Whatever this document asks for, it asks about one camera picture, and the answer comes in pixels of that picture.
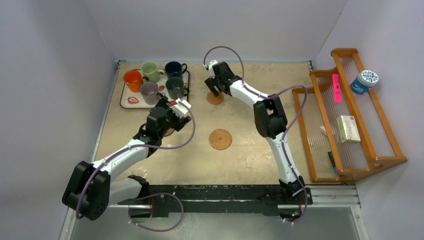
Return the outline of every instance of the beige tabletop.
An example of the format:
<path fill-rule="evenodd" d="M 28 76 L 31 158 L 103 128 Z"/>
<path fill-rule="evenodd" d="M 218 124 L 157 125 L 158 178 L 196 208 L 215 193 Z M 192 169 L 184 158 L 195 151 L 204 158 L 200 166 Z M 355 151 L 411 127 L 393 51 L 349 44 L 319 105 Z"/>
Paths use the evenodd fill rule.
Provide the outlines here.
<path fill-rule="evenodd" d="M 123 75 L 139 69 L 140 63 L 121 64 L 98 145 L 96 160 L 104 158 L 128 143 L 146 122 L 149 109 L 124 109 L 120 106 L 124 87 Z M 241 76 L 240 64 L 230 63 L 234 74 Z M 150 184 L 171 185 L 248 185 L 278 184 L 277 164 L 267 141 L 257 132 L 252 108 L 241 100 L 225 95 L 219 105 L 206 100 L 209 89 L 204 80 L 208 72 L 201 63 L 188 63 L 190 72 L 189 102 L 196 121 L 193 140 L 183 148 L 156 151 L 149 158 L 136 163 L 116 180 L 128 175 L 146 178 Z M 257 90 L 272 94 L 294 84 L 310 86 L 306 63 L 247 63 L 245 80 Z M 291 91 L 280 96 L 288 121 L 296 115 Z M 162 146 L 184 143 L 192 133 L 188 123 L 181 131 L 164 137 Z M 225 129 L 232 135 L 232 144 L 226 150 L 216 150 L 209 143 L 215 129 Z M 297 169 L 305 183 L 311 183 L 299 124 L 288 133 L 288 142 Z"/>

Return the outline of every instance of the tray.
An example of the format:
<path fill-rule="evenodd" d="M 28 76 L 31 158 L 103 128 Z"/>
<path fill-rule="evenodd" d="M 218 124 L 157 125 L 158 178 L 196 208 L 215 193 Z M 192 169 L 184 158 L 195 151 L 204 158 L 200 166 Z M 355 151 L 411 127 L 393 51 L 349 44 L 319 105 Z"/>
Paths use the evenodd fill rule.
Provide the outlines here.
<path fill-rule="evenodd" d="M 175 101 L 175 99 L 172 99 L 168 94 L 167 87 L 165 86 L 165 83 L 167 82 L 167 80 L 168 80 L 168 77 L 166 77 L 166 76 L 162 77 L 161 79 L 159 79 L 159 81 L 157 81 L 157 85 L 159 86 L 159 93 L 167 96 L 169 101 L 172 103 L 172 101 Z M 189 71 L 186 71 L 182 75 L 182 81 L 184 82 L 184 87 L 189 88 L 189 84 L 190 84 L 190 72 Z M 189 101 L 189 95 L 183 97 L 182 100 L 186 100 L 188 102 Z M 144 101 L 141 93 L 130 91 L 128 86 L 126 84 L 124 84 L 123 90 L 122 90 L 122 96 L 120 98 L 120 106 L 124 109 L 151 109 L 155 105 L 147 104 Z"/>

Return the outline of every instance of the wooden shelf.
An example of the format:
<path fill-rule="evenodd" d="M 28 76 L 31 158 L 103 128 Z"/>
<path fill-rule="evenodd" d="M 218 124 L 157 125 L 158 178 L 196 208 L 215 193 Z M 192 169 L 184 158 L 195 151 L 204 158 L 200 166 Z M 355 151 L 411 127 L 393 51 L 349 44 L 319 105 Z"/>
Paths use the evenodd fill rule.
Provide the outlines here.
<path fill-rule="evenodd" d="M 307 90 L 308 97 L 313 99 L 313 102 L 316 99 L 320 111 L 320 115 L 315 116 L 320 120 L 315 120 L 315 123 L 319 122 L 327 130 L 325 144 L 322 144 L 327 148 L 311 144 L 312 140 L 324 136 L 322 133 L 318 133 L 322 136 L 317 135 L 315 129 L 320 126 L 304 117 L 304 115 L 310 115 L 311 110 L 304 109 L 299 118 L 312 181 L 315 183 L 356 182 L 406 162 L 407 158 L 399 147 L 374 89 L 370 89 L 369 93 L 364 95 L 355 94 L 350 89 L 350 83 L 359 72 L 364 70 L 358 50 L 336 48 L 331 55 L 336 67 L 330 70 L 311 71 L 309 75 L 312 87 Z M 333 74 L 339 74 L 342 103 L 334 102 Z M 302 94 L 304 94 L 302 88 L 293 89 L 297 110 L 300 109 L 299 96 Z M 356 118 L 360 143 L 341 143 L 337 125 L 337 118 L 340 115 Z M 334 174 L 333 177 L 325 176 L 323 173 L 327 171 L 316 167 L 317 163 L 320 163 L 320 165 L 326 165 L 327 169 L 333 170 L 329 165 L 330 159 L 327 155 L 329 151 L 333 153 L 337 169 L 337 175 Z"/>

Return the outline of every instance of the pink highlighter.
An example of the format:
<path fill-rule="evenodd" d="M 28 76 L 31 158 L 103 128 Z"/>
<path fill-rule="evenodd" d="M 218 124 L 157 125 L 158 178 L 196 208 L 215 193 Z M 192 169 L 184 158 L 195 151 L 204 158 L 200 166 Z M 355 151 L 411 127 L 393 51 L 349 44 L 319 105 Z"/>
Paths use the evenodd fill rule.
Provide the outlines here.
<path fill-rule="evenodd" d="M 332 75 L 332 89 L 334 91 L 334 102 L 336 104 L 341 104 L 342 94 L 340 90 L 339 75 L 335 73 Z"/>

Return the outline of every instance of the gray wall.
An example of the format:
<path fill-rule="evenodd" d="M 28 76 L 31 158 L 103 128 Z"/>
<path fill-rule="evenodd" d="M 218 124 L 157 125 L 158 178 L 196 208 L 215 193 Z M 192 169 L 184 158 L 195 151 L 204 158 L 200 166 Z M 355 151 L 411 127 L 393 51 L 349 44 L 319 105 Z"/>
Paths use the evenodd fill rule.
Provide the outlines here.
<path fill-rule="evenodd" d="M 0 1 L 1 239 L 58 239 L 114 74 L 83 0 Z"/>
<path fill-rule="evenodd" d="M 349 0 L 316 69 L 335 66 L 334 48 L 358 48 L 408 162 L 357 183 L 370 239 L 424 239 L 424 1 Z"/>
<path fill-rule="evenodd" d="M 217 45 L 246 61 L 305 61 L 347 0 L 86 0 L 110 51 L 126 60 L 202 60 Z M 229 51 L 213 57 L 235 60 Z"/>

